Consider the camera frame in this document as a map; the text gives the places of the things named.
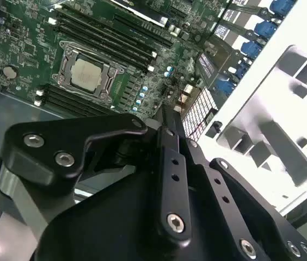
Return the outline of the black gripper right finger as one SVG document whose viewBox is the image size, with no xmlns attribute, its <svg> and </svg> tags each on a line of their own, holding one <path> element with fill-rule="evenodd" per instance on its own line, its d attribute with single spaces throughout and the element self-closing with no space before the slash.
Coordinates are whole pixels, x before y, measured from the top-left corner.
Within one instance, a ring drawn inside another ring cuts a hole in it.
<svg viewBox="0 0 307 261">
<path fill-rule="evenodd" d="M 227 161 L 207 161 L 173 111 L 212 260 L 307 260 L 307 240 Z"/>
</svg>

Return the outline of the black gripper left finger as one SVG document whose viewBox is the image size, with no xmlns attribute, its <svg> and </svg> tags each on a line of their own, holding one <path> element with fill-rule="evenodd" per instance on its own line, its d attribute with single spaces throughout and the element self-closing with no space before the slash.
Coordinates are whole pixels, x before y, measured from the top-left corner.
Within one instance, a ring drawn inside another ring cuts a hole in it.
<svg viewBox="0 0 307 261">
<path fill-rule="evenodd" d="M 75 206 L 76 184 L 89 171 L 153 164 L 161 146 L 178 148 L 173 110 L 153 129 L 132 114 L 18 123 L 7 129 L 0 154 L 0 194 L 10 198 L 34 237 Z"/>
</svg>

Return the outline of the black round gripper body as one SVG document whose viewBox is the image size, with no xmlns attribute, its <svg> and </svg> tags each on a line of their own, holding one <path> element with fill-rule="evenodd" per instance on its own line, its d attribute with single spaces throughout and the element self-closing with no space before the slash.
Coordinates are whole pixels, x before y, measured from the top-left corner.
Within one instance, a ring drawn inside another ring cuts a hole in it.
<svg viewBox="0 0 307 261">
<path fill-rule="evenodd" d="M 187 158 L 161 146 L 156 161 L 57 216 L 36 260 L 212 260 Z"/>
</svg>

